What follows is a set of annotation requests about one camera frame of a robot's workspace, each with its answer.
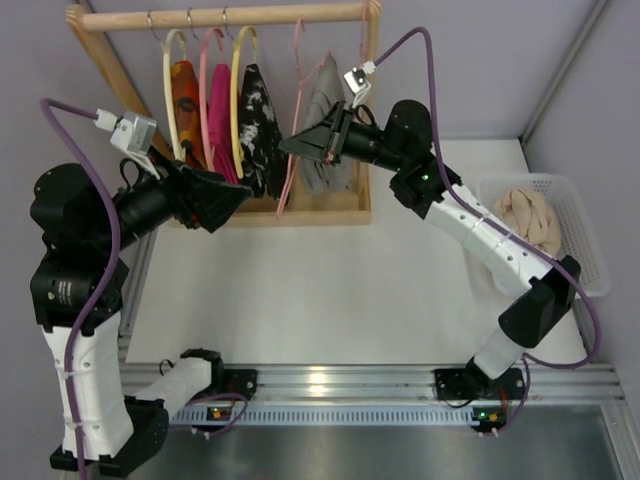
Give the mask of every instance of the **white basket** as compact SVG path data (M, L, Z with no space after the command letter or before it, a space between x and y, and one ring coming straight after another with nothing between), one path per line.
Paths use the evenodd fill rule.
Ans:
M558 215L562 231L558 258L569 254L580 262L580 284L587 295L607 295L611 290L609 272L574 183L560 175L543 173L492 175L478 181L476 197L486 208L493 210L493 204L512 188L530 188L547 198Z

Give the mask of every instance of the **clothes rack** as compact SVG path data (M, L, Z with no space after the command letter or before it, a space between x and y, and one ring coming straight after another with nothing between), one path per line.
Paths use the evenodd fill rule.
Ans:
M66 8L66 20L80 44L96 64L123 108L150 116L133 82L107 40L106 32L162 30L190 27L243 25L295 25L300 17L307 24L367 21L368 58L376 58L380 25L380 0L369 2L274 5L262 7L193 8L150 12L92 13L82 5ZM173 158L166 140L156 132L153 145ZM270 198L247 201L229 221L231 226L366 225L371 223L371 198L367 165L355 162L352 188L346 192L309 195L294 181L285 214L276 219L277 202Z

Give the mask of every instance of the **yellow hanger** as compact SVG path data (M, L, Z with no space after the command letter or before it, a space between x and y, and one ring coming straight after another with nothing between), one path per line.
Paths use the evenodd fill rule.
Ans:
M173 93L171 92L171 44L176 36L182 50L182 60L187 59L187 43L184 34L178 29L171 30L162 43L162 77L164 79L164 101L167 105L167 120L169 121L173 155L176 157L176 160L184 162L186 155L182 145L180 145L180 137L178 137L176 115L173 109Z
M244 36L249 32L251 35L251 43L253 44L253 63L258 61L258 35L253 27L242 27L238 38L233 43L233 63L231 64L231 150L233 152L233 163L236 166L236 174L238 178L243 178L242 160L244 154L240 146L240 138L238 137L238 70L240 68L240 54L242 53L242 41Z

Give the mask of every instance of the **clothing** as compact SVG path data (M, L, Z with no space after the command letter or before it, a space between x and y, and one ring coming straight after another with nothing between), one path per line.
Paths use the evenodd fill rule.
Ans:
M242 183L254 190L254 196L279 199L287 176L287 158L278 145L282 133L264 84L255 64L244 72L238 107L238 133L244 161Z
M336 60L328 55L318 72L318 80L311 95L311 104L307 110L303 130L322 120L338 101L344 101L342 80L338 73ZM300 169L300 179L307 192L319 194L325 189L332 192L348 189L351 182L352 166L353 160L351 158L342 157L341 162L336 165L326 165L302 159L298 168Z
M171 94L180 146L187 165L206 170L207 162L200 127L200 96L193 65L187 60L171 67Z
M224 63L219 63L213 71L211 79L211 96L207 124L209 146L213 152L213 166L216 172L224 175L227 183L239 184L233 166L231 149L231 70Z
M495 214L532 245L556 256L560 251L560 222L544 195L531 189L513 189L493 205Z

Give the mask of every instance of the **metal hook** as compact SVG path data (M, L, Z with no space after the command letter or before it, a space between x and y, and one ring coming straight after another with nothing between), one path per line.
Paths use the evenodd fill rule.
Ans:
M189 28L191 29L191 35L193 35L193 38L200 41L200 37L198 37L196 35L196 32L193 30L193 22L191 21L191 10L193 10L193 8L191 7L187 9L187 22L189 22Z
M156 37L156 40L158 40L159 42L162 43L162 39L158 36L158 34L156 33L155 29L153 28L153 21L151 20L151 12L153 10L149 9L147 11L147 23L149 24L149 28L151 29L151 33L153 34L154 37Z
M231 32L229 31L229 25L227 25L227 8L229 7L225 6L222 9L222 23L224 24L224 30L227 32L227 35L229 35L229 38L231 38L231 41L235 41L235 38L233 38L233 35L231 35Z

